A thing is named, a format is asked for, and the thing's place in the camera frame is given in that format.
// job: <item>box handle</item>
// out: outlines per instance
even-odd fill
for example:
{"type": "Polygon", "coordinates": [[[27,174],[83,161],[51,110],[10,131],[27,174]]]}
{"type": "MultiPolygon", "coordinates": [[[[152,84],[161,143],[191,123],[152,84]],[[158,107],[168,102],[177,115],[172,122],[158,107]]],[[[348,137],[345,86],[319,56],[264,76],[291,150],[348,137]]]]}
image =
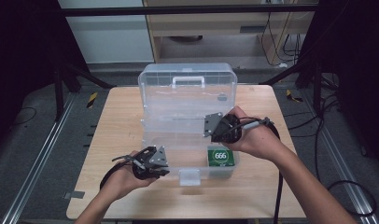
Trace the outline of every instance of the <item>box handle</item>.
{"type": "Polygon", "coordinates": [[[201,87],[204,88],[204,77],[173,77],[172,88],[175,89],[177,81],[200,81],[201,87]]]}

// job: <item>gray floor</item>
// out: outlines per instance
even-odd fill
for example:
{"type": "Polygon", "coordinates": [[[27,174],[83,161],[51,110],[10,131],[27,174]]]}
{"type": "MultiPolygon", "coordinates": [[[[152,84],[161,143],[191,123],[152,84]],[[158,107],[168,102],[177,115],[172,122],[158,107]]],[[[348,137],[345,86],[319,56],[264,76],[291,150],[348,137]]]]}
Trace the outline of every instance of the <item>gray floor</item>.
{"type": "MultiPolygon", "coordinates": [[[[204,36],[204,39],[198,42],[175,42],[166,38],[163,41],[161,56],[162,63],[229,63],[235,68],[239,83],[256,84],[284,70],[278,66],[270,66],[266,62],[260,48],[260,42],[252,35],[236,38],[233,36],[204,36]]],[[[97,64],[90,66],[95,67],[94,74],[100,79],[116,85],[137,85],[137,77],[141,72],[141,66],[139,69],[131,69],[130,71],[113,69],[108,70],[108,72],[97,69],[97,64]]],[[[295,75],[287,77],[274,87],[276,98],[283,114],[286,115],[288,127],[301,124],[313,116],[306,102],[295,102],[286,96],[286,89],[290,89],[294,97],[306,99],[306,95],[311,90],[311,88],[296,90],[292,85],[295,77],[295,75]]],[[[69,201],[63,196],[75,187],[91,143],[91,134],[95,131],[94,125],[98,122],[108,95],[108,90],[99,88],[82,78],[80,81],[83,85],[80,93],[73,95],[65,92],[65,99],[75,97],[73,107],[50,152],[47,163],[35,183],[27,204],[23,208],[20,222],[70,223],[65,215],[69,201]],[[87,108],[86,104],[93,92],[98,92],[98,96],[93,107],[87,108]]],[[[332,94],[331,91],[323,91],[323,96],[330,94],[332,94]]],[[[23,109],[18,115],[16,123],[24,123],[12,125],[10,133],[1,145],[0,220],[20,191],[23,181],[31,170],[53,126],[55,116],[53,86],[47,86],[29,94],[23,103],[23,107],[31,107],[23,109]]],[[[335,106],[326,113],[325,122],[325,129],[330,132],[333,142],[339,148],[339,152],[357,182],[364,185],[376,198],[378,202],[376,217],[379,220],[378,161],[361,155],[361,145],[354,136],[339,106],[335,106]]],[[[313,136],[301,136],[315,133],[316,125],[315,122],[311,122],[299,129],[290,131],[299,157],[313,173],[315,172],[315,138],[313,136]]],[[[326,142],[320,137],[317,161],[321,181],[325,186],[341,178],[339,169],[332,158],[329,148],[326,147],[326,142]]],[[[354,209],[345,188],[337,188],[332,193],[344,206],[354,209]]],[[[270,222],[271,220],[260,221],[260,223],[270,222]]],[[[306,220],[284,219],[283,223],[306,223],[306,220]]]]}

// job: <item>black metal pole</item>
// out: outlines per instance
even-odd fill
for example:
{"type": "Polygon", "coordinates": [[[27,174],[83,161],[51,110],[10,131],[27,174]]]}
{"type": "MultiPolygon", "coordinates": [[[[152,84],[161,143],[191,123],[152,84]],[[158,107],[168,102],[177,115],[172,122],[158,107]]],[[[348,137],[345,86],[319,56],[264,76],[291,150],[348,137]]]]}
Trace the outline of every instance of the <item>black metal pole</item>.
{"type": "Polygon", "coordinates": [[[44,15],[65,17],[84,16],[128,16],[162,14],[203,14],[203,13],[245,13],[245,12],[298,12],[316,11],[318,4],[270,4],[234,6],[179,6],[179,7],[101,7],[101,8],[63,8],[60,10],[38,11],[44,15]]]}

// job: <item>plastic storage container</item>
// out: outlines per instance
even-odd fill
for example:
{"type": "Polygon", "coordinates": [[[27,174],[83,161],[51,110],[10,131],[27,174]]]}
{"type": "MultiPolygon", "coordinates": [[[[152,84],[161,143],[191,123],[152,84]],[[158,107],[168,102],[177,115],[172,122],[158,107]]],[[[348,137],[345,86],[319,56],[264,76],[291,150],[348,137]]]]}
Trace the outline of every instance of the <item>plastic storage container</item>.
{"type": "Polygon", "coordinates": [[[143,147],[164,146],[170,174],[181,186],[228,178],[237,152],[204,137],[204,116],[235,105],[237,77],[226,63],[158,63],[138,78],[144,117],[143,147]]]}

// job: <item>wooden table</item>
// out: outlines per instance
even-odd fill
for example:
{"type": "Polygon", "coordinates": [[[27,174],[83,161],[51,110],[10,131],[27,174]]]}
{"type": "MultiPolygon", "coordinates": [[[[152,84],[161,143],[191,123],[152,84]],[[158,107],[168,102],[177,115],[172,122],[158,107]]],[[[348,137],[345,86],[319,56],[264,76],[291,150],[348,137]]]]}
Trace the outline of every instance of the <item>wooden table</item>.
{"type": "MultiPolygon", "coordinates": [[[[238,85],[236,104],[248,115],[269,117],[281,140],[294,146],[274,91],[270,86],[238,85]]],[[[111,159],[140,150],[143,107],[137,87],[114,88],[105,102],[87,158],[75,191],[82,199],[72,198],[69,218],[77,218],[99,191],[99,183],[115,164],[111,159]]],[[[202,180],[200,187],[180,187],[178,181],[159,179],[151,186],[137,189],[114,202],[105,218],[268,218],[274,216],[278,170],[269,161],[240,153],[240,163],[229,179],[202,180]]],[[[280,217],[304,217],[289,187],[283,187],[280,217]]]]}

